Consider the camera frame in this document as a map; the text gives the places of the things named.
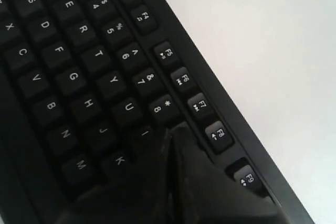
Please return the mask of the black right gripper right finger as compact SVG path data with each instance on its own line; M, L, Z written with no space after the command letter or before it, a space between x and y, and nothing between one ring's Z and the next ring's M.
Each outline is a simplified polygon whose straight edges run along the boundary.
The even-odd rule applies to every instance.
M287 223L280 207L230 179L202 150L192 131L169 131L175 164L178 223Z

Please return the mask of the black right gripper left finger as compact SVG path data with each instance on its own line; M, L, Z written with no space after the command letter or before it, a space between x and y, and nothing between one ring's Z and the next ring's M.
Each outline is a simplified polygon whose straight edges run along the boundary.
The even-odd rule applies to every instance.
M57 223L171 223L171 134L157 129L138 160L118 178L71 204Z

